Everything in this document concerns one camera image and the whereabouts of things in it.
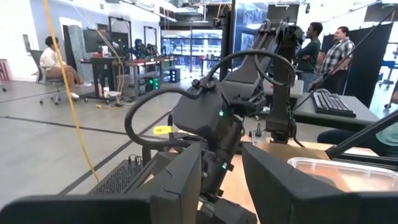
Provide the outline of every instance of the clear plastic tub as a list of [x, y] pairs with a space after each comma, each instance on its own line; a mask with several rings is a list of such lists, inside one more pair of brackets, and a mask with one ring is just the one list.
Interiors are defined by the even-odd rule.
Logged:
[[303, 157], [287, 163], [345, 192], [398, 190], [398, 173], [387, 169]]

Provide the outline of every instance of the plaid shirt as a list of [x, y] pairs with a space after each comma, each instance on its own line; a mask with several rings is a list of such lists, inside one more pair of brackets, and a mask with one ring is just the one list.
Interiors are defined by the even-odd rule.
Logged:
[[348, 54], [350, 54], [355, 45], [350, 39], [347, 37], [344, 40], [336, 42], [334, 46], [326, 54], [325, 59], [323, 60], [320, 73], [325, 74], [328, 73], [333, 67], [335, 67], [343, 58], [345, 58]]

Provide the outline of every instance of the dark green shirt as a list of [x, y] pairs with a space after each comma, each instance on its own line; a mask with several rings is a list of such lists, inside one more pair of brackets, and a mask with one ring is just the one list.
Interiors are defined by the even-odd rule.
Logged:
[[[316, 39], [312, 40], [307, 46], [297, 52], [296, 57], [300, 60], [297, 69], [303, 72], [314, 72], [315, 66], [317, 65], [317, 58], [319, 50], [321, 49], [321, 42]], [[310, 58], [303, 60], [305, 55], [309, 55]]]

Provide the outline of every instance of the concrete floor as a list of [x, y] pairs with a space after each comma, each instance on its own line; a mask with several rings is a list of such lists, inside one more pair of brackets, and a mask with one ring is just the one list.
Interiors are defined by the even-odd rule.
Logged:
[[[83, 157], [67, 99], [64, 97], [59, 106], [49, 100], [40, 106], [39, 100], [52, 96], [54, 87], [28, 82], [3, 84], [8, 91], [0, 92], [0, 207], [25, 195], [85, 194], [91, 190], [96, 182]], [[178, 98], [169, 94], [148, 102], [133, 119], [134, 130], [151, 136], [152, 127], [166, 124], [166, 118], [154, 121], [173, 108]], [[96, 104], [94, 100], [79, 100], [74, 105], [90, 159], [103, 178], [128, 155], [139, 155], [141, 147], [124, 135], [128, 107], [106, 111]], [[257, 121], [246, 119], [244, 125], [251, 130]], [[298, 124], [298, 139], [315, 141], [317, 134], [327, 129]]]

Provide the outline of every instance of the keyboard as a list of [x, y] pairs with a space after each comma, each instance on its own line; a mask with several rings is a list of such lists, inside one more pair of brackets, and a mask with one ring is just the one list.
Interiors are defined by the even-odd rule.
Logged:
[[312, 95], [316, 113], [355, 118], [356, 114], [350, 110], [337, 94], [316, 92]]
[[110, 172], [93, 190], [88, 194], [107, 195], [126, 193], [134, 179], [142, 170], [142, 165], [136, 165], [134, 160], [131, 164], [127, 160], [122, 161], [112, 172]]

